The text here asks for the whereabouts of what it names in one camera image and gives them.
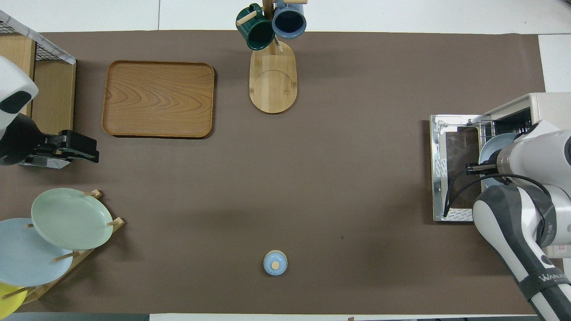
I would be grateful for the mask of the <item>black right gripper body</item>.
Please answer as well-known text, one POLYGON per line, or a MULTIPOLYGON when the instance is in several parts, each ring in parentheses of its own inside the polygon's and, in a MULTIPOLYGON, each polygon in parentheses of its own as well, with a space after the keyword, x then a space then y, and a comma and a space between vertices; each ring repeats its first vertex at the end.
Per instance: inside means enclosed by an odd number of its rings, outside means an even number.
POLYGON ((30 155, 47 159, 60 159, 55 154, 55 145, 47 144, 46 140, 53 138, 37 128, 32 118, 17 114, 16 118, 6 127, 0 141, 0 164, 12 166, 25 161, 30 155))

